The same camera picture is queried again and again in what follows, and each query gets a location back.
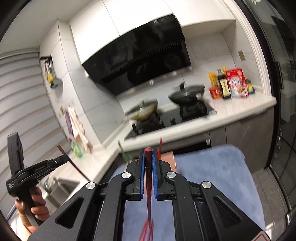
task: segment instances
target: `upper cabinet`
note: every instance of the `upper cabinet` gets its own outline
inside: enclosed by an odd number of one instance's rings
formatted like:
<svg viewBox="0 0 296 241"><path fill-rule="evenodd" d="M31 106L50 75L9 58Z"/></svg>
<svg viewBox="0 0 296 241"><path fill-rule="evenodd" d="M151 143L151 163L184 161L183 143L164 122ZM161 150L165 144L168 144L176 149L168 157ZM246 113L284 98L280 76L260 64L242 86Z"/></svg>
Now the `upper cabinet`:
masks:
<svg viewBox="0 0 296 241"><path fill-rule="evenodd" d="M222 0L164 0L182 26L185 38L221 32L235 21Z"/></svg>
<svg viewBox="0 0 296 241"><path fill-rule="evenodd" d="M70 20L81 63L119 37L102 0L94 0Z"/></svg>
<svg viewBox="0 0 296 241"><path fill-rule="evenodd" d="M103 0L103 2L120 35L151 20L172 14L163 0Z"/></svg>

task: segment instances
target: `kitchen countertop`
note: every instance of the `kitchen countertop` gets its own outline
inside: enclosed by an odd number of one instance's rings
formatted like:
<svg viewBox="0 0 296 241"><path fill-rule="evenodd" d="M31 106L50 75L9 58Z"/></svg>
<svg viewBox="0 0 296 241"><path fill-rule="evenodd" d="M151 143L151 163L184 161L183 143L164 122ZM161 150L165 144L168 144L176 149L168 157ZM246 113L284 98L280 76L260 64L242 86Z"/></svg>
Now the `kitchen countertop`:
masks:
<svg viewBox="0 0 296 241"><path fill-rule="evenodd" d="M186 121L127 140L124 140L124 138L132 130L132 127L131 122L125 123L121 128L121 132L109 142L108 146L102 147L92 154L85 153L82 158L75 157L73 153L69 156L90 180L98 183L120 152L118 140L120 140L125 151L137 150L157 145L160 138L163 139L163 143L166 143L215 129L260 113L276 104L276 98L265 96L261 93L255 93L244 99L228 100L213 100L209 94L205 93L204 99L217 111L217 114ZM160 107L160 109L168 111L177 107L175 104L170 104ZM52 172L52 175L55 175L56 178L79 181L79 185L75 188L72 195L88 182L70 163L57 168Z"/></svg>

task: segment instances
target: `black range hood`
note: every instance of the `black range hood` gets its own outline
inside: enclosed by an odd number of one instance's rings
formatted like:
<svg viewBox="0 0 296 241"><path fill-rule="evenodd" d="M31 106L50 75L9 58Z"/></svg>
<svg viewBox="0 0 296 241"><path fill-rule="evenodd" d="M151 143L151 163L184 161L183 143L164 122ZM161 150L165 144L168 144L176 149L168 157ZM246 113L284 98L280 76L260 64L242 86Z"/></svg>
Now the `black range hood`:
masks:
<svg viewBox="0 0 296 241"><path fill-rule="evenodd" d="M82 65L94 82L118 95L191 63L181 26L168 15L125 33Z"/></svg>

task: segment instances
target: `soy sauce bottle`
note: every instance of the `soy sauce bottle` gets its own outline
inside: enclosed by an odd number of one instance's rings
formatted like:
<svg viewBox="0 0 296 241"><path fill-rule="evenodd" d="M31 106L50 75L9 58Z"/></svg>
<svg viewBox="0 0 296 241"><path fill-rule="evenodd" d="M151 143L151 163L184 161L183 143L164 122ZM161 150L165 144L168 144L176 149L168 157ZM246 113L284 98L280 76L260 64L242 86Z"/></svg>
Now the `soy sauce bottle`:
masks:
<svg viewBox="0 0 296 241"><path fill-rule="evenodd" d="M229 99L231 98L230 90L227 84L227 79L224 73L220 69L218 69L218 83L220 85L221 94L223 99Z"/></svg>

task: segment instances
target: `frying pan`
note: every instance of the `frying pan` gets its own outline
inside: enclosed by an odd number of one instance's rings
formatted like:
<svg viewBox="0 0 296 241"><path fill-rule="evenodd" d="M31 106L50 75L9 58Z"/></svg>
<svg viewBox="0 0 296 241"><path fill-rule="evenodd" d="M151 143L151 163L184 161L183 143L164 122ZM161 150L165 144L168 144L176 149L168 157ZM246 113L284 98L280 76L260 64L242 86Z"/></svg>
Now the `frying pan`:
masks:
<svg viewBox="0 0 296 241"><path fill-rule="evenodd" d="M191 85L186 87L185 83L182 83L180 90L170 94L169 99L178 105L192 105L202 99L205 92L204 85Z"/></svg>
<svg viewBox="0 0 296 241"><path fill-rule="evenodd" d="M125 113L126 119L132 119L137 121L144 121L157 110L157 100L151 100L148 102L140 102L134 108Z"/></svg>

